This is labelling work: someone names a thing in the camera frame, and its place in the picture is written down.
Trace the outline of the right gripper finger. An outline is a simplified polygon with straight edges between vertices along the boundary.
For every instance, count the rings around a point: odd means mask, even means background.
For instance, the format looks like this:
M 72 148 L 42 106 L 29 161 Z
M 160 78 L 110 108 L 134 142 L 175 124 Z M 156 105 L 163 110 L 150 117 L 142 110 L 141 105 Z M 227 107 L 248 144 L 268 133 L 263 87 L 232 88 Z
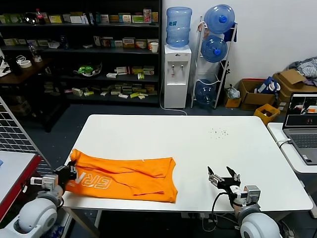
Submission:
M 237 174 L 233 169 L 231 169 L 230 167 L 226 167 L 229 174 L 231 175 L 231 177 L 235 180 L 235 181 L 241 181 L 240 180 L 240 174 Z
M 209 174 L 209 181 L 211 182 L 211 184 L 218 185 L 218 183 L 222 181 L 222 178 L 216 175 L 209 166 L 208 166 L 208 174 Z

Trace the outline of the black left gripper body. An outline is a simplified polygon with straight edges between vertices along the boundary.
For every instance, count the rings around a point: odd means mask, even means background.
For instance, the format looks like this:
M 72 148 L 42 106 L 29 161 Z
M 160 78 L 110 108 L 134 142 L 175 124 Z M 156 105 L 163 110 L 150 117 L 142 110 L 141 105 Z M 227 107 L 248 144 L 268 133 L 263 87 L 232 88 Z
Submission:
M 66 191 L 66 185 L 70 180 L 76 179 L 70 178 L 70 167 L 68 165 L 56 168 L 53 173 L 58 176 L 57 184 L 63 189 L 63 191 Z

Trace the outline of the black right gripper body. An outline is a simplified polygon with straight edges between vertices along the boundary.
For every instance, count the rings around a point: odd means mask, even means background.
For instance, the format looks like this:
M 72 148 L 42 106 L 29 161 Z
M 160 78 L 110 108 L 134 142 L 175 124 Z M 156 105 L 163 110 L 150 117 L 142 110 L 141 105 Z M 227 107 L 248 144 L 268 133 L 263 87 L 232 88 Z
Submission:
M 234 178 L 221 178 L 218 182 L 216 187 L 218 189 L 223 189 L 227 193 L 233 193 L 231 187 L 232 186 L 240 186 L 240 180 L 235 180 Z

